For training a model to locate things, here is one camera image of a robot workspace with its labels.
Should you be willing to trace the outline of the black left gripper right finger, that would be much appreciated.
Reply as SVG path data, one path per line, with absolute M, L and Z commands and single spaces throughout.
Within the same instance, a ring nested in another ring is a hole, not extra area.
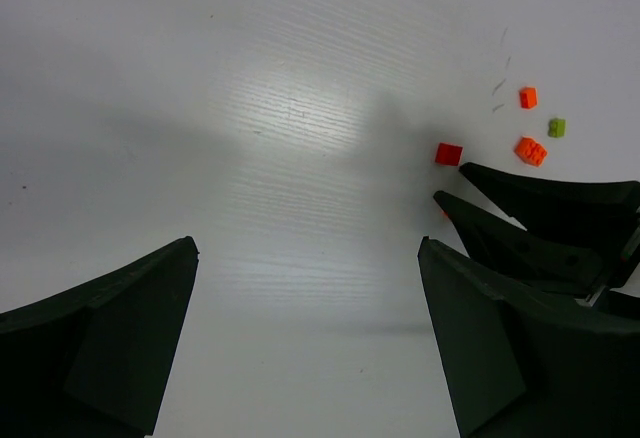
M 424 238 L 426 302 L 463 437 L 635 437 L 639 301 L 594 307 Z

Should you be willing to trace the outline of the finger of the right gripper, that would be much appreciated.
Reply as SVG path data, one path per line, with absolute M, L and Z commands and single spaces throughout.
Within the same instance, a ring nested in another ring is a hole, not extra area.
M 639 254 L 639 183 L 526 177 L 468 162 L 461 174 L 507 216 L 550 241 L 631 258 Z
M 614 268 L 589 248 L 538 238 L 445 191 L 433 195 L 468 256 L 504 276 L 548 293 L 585 298 L 608 286 Z

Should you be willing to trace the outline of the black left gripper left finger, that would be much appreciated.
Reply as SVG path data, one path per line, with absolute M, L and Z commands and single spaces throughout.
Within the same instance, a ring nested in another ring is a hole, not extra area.
M 152 436 L 198 263 L 187 236 L 2 313 L 2 436 Z

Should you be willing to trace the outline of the dark red square lego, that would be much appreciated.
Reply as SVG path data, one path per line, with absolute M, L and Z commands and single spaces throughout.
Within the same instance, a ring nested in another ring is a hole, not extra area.
M 458 167 L 464 148 L 459 145 L 440 142 L 438 144 L 434 162 L 441 166 Z

